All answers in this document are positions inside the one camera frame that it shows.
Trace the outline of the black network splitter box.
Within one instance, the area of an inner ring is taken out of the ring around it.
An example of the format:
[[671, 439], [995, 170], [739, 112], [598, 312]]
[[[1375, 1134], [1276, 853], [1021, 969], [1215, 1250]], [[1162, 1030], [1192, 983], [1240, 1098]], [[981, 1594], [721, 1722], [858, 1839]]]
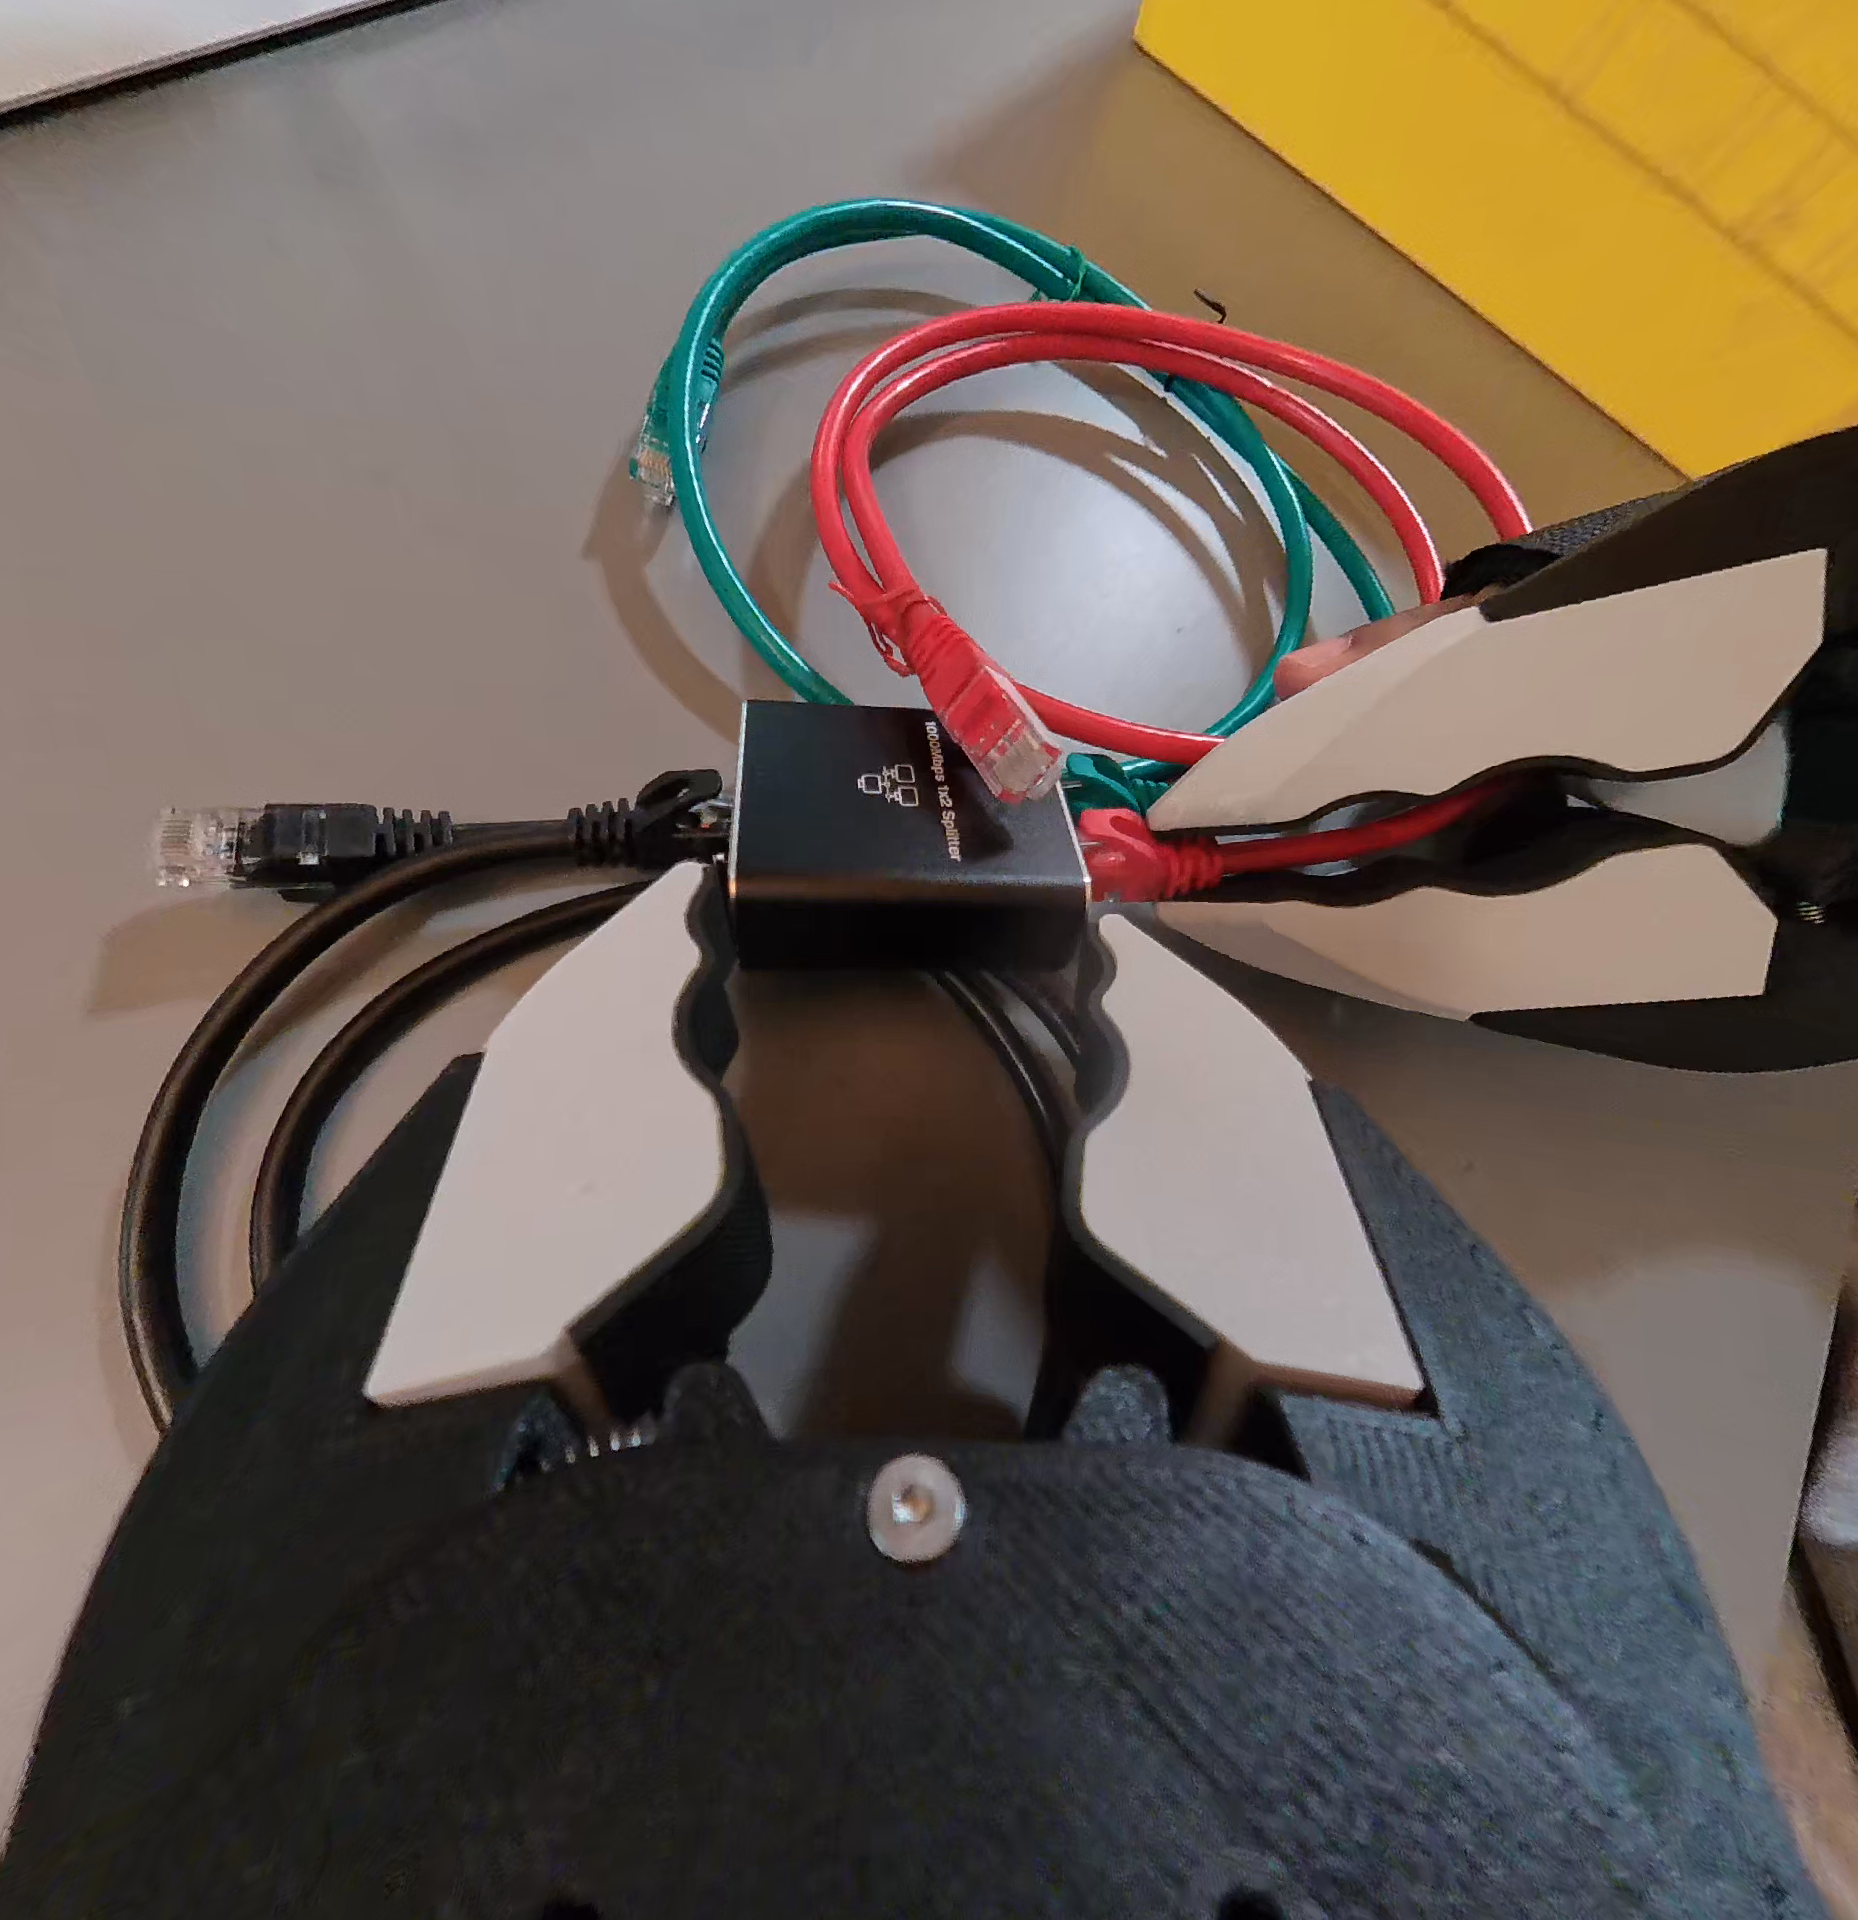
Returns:
[[744, 709], [731, 930], [747, 971], [1060, 971], [1091, 887], [1060, 792], [997, 798], [922, 709]]

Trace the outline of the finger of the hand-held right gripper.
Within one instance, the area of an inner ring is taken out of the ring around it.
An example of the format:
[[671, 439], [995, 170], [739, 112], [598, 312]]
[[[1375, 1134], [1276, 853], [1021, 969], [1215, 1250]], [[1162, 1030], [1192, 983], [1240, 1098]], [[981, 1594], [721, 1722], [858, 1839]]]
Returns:
[[1683, 779], [1741, 755], [1822, 641], [1828, 554], [1436, 617], [1286, 697], [1152, 805], [1158, 835], [1307, 823], [1519, 768]]
[[1522, 895], [1439, 887], [1372, 905], [1171, 904], [1160, 925], [1250, 969], [1472, 1020], [1758, 996], [1778, 919], [1711, 845], [1616, 853]]

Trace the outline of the yellow plastic bin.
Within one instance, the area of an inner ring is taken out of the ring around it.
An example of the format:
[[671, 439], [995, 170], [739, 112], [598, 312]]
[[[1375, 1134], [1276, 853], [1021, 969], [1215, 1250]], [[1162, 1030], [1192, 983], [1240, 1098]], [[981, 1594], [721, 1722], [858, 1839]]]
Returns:
[[1141, 5], [1138, 46], [1696, 476], [1858, 425], [1858, 5]]

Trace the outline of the person's right hand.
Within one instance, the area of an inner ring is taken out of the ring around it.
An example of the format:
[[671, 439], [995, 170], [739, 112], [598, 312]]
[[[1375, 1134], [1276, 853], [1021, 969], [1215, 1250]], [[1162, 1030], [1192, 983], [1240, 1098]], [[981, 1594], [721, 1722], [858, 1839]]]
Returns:
[[1375, 657], [1380, 649], [1417, 634], [1439, 617], [1475, 607], [1483, 598], [1483, 593], [1466, 593], [1439, 605], [1412, 607], [1357, 626], [1345, 636], [1323, 637], [1307, 646], [1299, 646], [1274, 665], [1274, 697], [1287, 702], [1300, 696], [1300, 691], [1345, 670], [1349, 665]]

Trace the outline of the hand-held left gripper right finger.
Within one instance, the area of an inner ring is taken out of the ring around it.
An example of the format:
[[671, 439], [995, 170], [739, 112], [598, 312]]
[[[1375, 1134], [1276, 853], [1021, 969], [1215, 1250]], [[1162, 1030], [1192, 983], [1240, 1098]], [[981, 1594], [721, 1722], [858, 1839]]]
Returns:
[[1139, 1369], [1171, 1434], [1258, 1398], [1420, 1415], [1429, 1384], [1300, 1058], [1122, 915], [1086, 935], [1081, 1055], [1044, 1273], [1037, 1436]]

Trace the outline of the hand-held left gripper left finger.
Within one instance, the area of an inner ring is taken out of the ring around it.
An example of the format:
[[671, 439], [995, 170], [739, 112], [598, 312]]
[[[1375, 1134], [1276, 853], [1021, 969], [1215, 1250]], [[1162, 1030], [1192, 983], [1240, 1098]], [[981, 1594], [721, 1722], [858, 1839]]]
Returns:
[[723, 1361], [773, 1273], [726, 1090], [733, 948], [712, 867], [671, 867], [499, 1025], [382, 1342], [371, 1405], [558, 1384], [605, 1427]]

